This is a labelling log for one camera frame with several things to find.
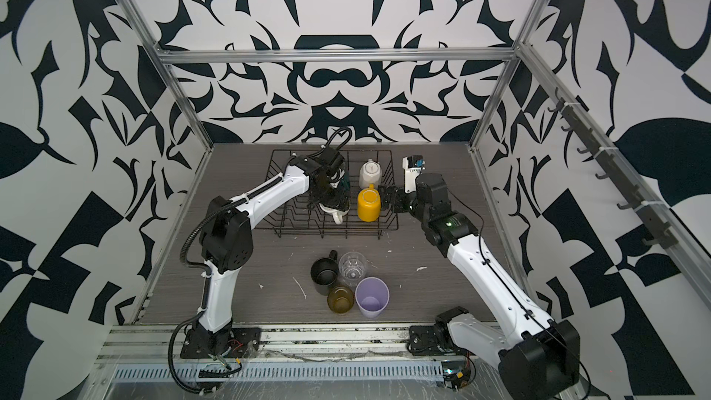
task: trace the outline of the lavender plastic cup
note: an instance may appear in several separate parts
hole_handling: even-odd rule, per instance
[[[390,290],[387,284],[374,276],[361,280],[355,289],[355,295],[355,303],[367,318],[380,315],[390,301]]]

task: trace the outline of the black mug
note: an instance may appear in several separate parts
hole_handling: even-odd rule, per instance
[[[311,280],[316,292],[327,296],[338,279],[338,252],[331,251],[328,258],[319,258],[311,265]]]

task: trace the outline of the robotic arm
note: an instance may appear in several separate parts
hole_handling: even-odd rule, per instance
[[[212,200],[208,217],[183,246],[183,264],[203,267],[206,277],[203,304],[191,319],[188,339],[224,364],[222,356],[230,350],[235,282],[253,253],[252,229],[271,211],[306,191],[312,201],[329,208],[343,209],[349,200],[340,146],[333,149],[329,143],[314,155],[291,158],[283,173],[245,194]],[[435,327],[444,337],[443,347],[454,344],[497,367],[514,400],[548,399],[577,383],[577,331],[567,321],[553,321],[518,287],[474,225],[451,209],[442,176],[422,173],[423,165],[421,156],[403,158],[405,186],[381,189],[383,204],[392,204],[394,211],[408,212],[422,223],[427,240],[467,277],[501,327],[498,331],[481,324],[456,307],[437,317]],[[196,232],[200,232],[204,264],[190,263],[185,257]],[[169,353],[172,363],[172,349]]]

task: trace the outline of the yellow mug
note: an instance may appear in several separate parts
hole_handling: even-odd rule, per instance
[[[358,218],[366,222],[375,221],[380,216],[380,194],[371,184],[358,193]]]

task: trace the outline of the clear glass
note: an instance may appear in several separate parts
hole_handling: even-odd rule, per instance
[[[338,262],[341,280],[348,286],[355,288],[368,272],[368,261],[362,253],[348,252]]]

